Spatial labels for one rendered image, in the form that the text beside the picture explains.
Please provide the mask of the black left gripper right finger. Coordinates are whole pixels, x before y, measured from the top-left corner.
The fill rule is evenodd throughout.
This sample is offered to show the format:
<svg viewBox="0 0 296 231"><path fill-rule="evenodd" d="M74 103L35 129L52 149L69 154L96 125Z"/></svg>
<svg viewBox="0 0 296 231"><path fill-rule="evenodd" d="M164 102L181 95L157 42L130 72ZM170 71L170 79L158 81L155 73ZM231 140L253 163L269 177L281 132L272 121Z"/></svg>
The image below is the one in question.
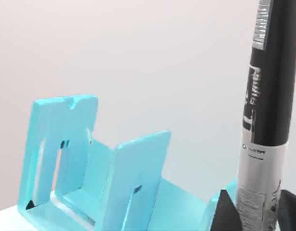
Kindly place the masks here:
<svg viewBox="0 0 296 231"><path fill-rule="evenodd" d="M280 231L296 231L296 195L288 190L281 192L278 224Z"/></svg>

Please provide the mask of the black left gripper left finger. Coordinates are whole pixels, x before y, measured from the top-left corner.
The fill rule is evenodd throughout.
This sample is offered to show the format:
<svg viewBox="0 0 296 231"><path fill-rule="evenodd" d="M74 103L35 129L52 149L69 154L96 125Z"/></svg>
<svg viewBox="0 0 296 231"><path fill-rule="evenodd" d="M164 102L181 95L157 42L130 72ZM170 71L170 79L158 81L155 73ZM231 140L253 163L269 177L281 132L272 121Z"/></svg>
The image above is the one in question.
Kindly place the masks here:
<svg viewBox="0 0 296 231"><path fill-rule="evenodd" d="M242 231L239 213L225 189L220 192L210 231Z"/></svg>

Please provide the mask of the black and white book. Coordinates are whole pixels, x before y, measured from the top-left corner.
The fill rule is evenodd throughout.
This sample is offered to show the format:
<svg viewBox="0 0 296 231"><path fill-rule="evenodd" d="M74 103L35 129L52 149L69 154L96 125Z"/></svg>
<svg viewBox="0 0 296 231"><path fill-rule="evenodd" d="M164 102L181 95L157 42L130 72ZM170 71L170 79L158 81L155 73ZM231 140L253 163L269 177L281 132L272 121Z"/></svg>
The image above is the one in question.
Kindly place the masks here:
<svg viewBox="0 0 296 231"><path fill-rule="evenodd" d="M243 231L275 231L295 78L296 0L259 0L235 200Z"/></svg>

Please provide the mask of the light blue rack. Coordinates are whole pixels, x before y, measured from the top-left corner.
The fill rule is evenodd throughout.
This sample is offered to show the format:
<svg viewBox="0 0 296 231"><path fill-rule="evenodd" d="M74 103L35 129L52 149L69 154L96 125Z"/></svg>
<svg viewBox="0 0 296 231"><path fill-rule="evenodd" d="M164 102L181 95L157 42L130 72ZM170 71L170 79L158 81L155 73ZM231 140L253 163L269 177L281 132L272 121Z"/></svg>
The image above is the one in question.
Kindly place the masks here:
<svg viewBox="0 0 296 231"><path fill-rule="evenodd" d="M114 149L93 138L94 95L34 101L18 211L37 231L210 231L209 203L162 177L171 133Z"/></svg>

